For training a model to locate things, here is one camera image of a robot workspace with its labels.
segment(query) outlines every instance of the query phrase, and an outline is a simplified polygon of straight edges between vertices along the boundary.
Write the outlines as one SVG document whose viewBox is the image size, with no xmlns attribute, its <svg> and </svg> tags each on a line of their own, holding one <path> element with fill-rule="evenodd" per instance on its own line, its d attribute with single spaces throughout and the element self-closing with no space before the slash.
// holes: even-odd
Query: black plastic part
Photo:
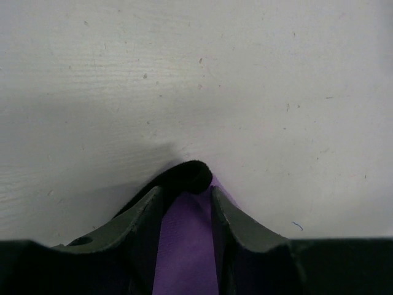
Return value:
<svg viewBox="0 0 393 295">
<path fill-rule="evenodd" d="M 211 181 L 206 164 L 186 162 L 68 246 L 0 242 L 0 294 L 152 294 L 163 215 L 182 191 L 199 194 Z M 393 294 L 390 238 L 288 240 L 218 187 L 211 207 L 220 295 Z"/>
<path fill-rule="evenodd" d="M 211 202 L 220 295 L 393 294 L 391 238 L 288 240 L 219 188 Z"/>
</svg>

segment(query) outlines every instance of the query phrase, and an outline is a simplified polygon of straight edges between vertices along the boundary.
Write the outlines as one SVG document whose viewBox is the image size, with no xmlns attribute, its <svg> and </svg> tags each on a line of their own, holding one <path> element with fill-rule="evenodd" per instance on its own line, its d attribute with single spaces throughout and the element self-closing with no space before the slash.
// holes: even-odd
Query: white surface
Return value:
<svg viewBox="0 0 393 295">
<path fill-rule="evenodd" d="M 282 235 L 392 235 L 392 19 L 388 0 L 3 1 L 0 238 L 70 242 L 181 159 Z"/>
</svg>

